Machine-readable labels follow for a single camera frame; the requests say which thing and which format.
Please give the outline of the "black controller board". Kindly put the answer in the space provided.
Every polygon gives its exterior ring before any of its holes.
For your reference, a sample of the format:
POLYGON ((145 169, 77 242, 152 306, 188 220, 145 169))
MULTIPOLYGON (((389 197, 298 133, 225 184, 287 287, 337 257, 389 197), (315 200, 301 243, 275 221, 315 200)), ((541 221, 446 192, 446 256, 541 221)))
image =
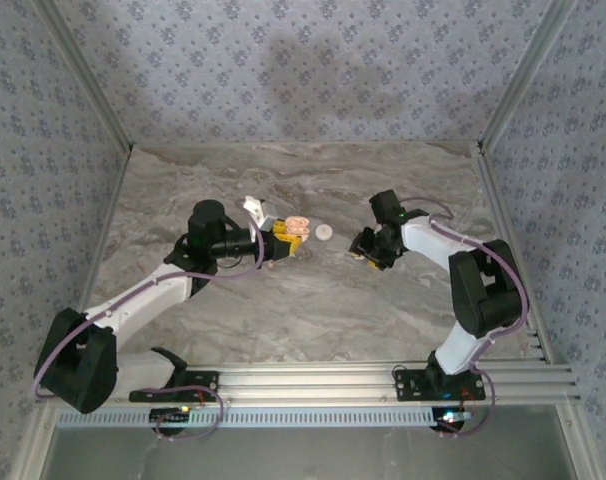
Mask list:
POLYGON ((439 433, 458 434, 465 422, 472 419, 470 412, 450 408, 433 408, 432 414, 435 425, 431 429, 439 433))
POLYGON ((150 423, 186 423, 189 421, 190 408, 187 406, 181 407, 162 407, 153 408, 148 415, 150 423))

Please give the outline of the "aluminium side rail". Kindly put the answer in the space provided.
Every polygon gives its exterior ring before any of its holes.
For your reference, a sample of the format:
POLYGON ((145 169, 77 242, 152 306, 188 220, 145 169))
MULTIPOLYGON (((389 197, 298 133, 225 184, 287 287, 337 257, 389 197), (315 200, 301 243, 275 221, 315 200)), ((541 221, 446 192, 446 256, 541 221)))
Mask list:
POLYGON ((513 252, 520 277, 529 299, 529 311, 526 325, 523 329, 526 336, 532 340, 532 345, 527 348, 524 356, 526 358, 538 359, 548 364, 555 364, 556 359, 550 343, 549 334, 545 322, 537 304, 533 284, 524 261, 516 232, 514 230, 509 211, 502 196, 500 185, 494 173, 492 162, 478 143, 472 143, 475 158, 478 162, 479 176, 482 189, 486 197, 486 203, 491 211, 493 224, 498 236, 507 241, 513 252))
POLYGON ((118 171, 118 174, 116 177, 116 182, 115 182, 114 188, 112 190, 110 202, 108 204, 108 208, 107 208, 106 214, 103 218, 103 222, 101 225, 100 235, 98 237, 97 244, 94 249, 92 261, 89 265, 88 277, 85 281, 85 284, 82 289, 81 296, 80 296, 80 299, 78 302, 78 307, 81 310, 86 308, 89 304, 89 301, 91 300, 94 283, 95 283, 95 280, 98 275, 100 265, 101 265, 101 262, 103 259, 109 230, 110 230, 110 227, 111 227, 111 224, 113 221, 114 212, 116 210, 117 202, 118 202, 118 199, 120 196, 120 191, 121 191, 121 188, 123 185, 127 166, 128 166, 129 160, 132 155, 132 150, 133 150, 133 147, 130 146, 122 157, 121 166, 119 168, 119 171, 118 171))

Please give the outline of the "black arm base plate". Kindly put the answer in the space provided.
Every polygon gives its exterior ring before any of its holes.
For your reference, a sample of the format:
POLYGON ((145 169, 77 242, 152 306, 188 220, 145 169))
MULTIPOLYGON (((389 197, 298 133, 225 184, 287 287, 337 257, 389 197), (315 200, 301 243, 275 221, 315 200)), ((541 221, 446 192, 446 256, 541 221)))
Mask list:
POLYGON ((162 387, 143 387, 129 393, 133 403, 215 403, 218 391, 217 371, 182 370, 173 373, 162 387))
POLYGON ((446 375, 438 365, 428 365, 423 369, 396 365, 392 369, 392 378, 400 402, 486 399, 482 377, 470 371, 446 375))

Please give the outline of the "aluminium front rail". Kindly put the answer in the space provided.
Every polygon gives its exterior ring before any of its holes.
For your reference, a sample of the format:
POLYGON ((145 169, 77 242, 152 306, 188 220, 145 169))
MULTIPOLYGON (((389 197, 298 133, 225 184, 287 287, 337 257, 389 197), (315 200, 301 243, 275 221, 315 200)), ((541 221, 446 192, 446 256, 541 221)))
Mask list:
MULTIPOLYGON (((390 362, 312 362, 208 365, 220 373, 228 405, 390 406, 397 402, 390 362)), ((571 368, 543 361, 489 360, 479 364, 494 382, 496 403, 553 405, 580 400, 571 368)))

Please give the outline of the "aluminium frame post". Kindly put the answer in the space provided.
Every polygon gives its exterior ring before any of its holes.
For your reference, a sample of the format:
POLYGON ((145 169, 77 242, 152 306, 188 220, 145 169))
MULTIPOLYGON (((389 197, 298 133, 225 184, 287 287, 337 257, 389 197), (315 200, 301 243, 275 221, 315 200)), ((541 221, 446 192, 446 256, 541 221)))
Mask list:
POLYGON ((112 143, 122 153, 130 153, 132 143, 55 0, 29 1, 44 22, 112 143))
POLYGON ((491 153, 496 146, 577 3, 578 0, 550 0, 478 139, 482 154, 491 153))

